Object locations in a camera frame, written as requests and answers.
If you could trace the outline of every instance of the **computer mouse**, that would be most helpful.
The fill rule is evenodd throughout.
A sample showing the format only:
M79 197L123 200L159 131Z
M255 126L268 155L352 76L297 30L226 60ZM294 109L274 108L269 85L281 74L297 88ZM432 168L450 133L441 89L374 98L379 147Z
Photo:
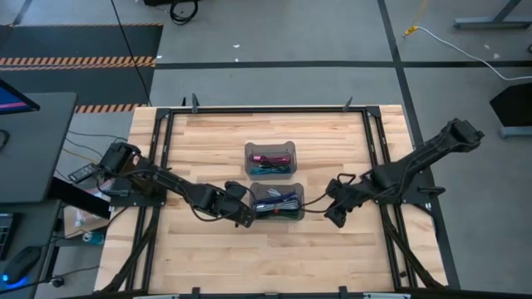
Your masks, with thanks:
M20 282L41 257L41 247L28 246L9 261L2 274L2 281L10 284Z

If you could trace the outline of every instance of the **floor mat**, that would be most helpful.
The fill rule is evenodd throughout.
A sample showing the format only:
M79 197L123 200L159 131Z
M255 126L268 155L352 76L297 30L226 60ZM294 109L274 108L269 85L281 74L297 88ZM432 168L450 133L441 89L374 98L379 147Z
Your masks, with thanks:
M0 28L0 78L24 93L76 92L78 113L147 105L135 64L150 92L162 25L123 28L134 57L116 25Z

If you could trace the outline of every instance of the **white cable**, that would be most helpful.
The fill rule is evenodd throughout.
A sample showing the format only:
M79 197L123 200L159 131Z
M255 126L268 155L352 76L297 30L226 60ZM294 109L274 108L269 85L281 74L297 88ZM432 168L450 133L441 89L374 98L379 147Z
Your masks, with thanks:
M452 48L454 48L455 50L459 51L460 53L468 56L469 58L472 58L472 59L475 59L476 61L480 61L482 63L484 63L485 65L487 65L495 74L497 74L497 76L500 77L500 79L502 80L506 80L506 81L515 81L515 80L527 80L527 79L532 79L532 76L522 76L522 77L515 77L515 78L506 78L505 76L502 76L493 66L491 66L491 64L489 64L488 62L486 61L483 61L482 59L480 59L479 57L475 57L475 56L472 56L471 54L467 53L466 51L460 49L459 47L451 44L450 42L446 42L444 40L442 40L441 38L435 36L434 34L432 34L432 32L428 31L427 29L423 28L423 27L420 27L420 26L417 26L417 29L421 29L422 31L428 33L431 37L434 37L437 41L441 42L441 43L444 43L446 44L447 46L450 46Z

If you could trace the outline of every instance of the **black desk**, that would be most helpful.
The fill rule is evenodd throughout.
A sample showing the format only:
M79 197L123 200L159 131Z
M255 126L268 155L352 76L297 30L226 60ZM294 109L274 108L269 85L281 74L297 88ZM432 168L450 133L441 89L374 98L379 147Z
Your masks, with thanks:
M19 202L0 201L0 211L22 214L6 260L0 262L0 271L21 249L44 245L51 240L61 227L57 216L62 201L104 218L110 215L107 202L53 177L74 113L76 94L27 96L41 106L40 111L0 115L0 128L11 134L6 148L0 153L0 200L16 199ZM27 283L50 276L57 252L54 245L43 248L39 263L27 276ZM5 288L0 283L0 290ZM36 289L29 287L8 293L2 295L2 299L33 298Z

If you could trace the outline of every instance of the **yellow cable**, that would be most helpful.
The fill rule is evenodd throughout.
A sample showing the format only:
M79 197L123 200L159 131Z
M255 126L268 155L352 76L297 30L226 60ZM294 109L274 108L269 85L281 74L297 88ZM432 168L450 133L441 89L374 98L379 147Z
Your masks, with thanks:
M425 8L426 8L426 4L427 3L428 3L428 0L422 0L421 6L417 10L416 17L414 18L414 22L412 22L412 26L405 30L405 34L404 34L403 37L407 37L407 36L411 35L412 33L414 33L417 30L416 24L419 22L419 20L421 19L421 16L425 12Z
M66 151L68 154L75 155L76 157L80 157L80 158L85 159L85 160L87 160L87 161L91 161L91 162L94 163L94 164L98 164L98 162L97 162L96 160L93 160L93 159L91 159L91 158L89 158L89 157L86 157L86 156L84 156L84 155L82 155L82 154L76 154L76 153L71 152L70 150L65 149L65 148L63 148L63 150Z

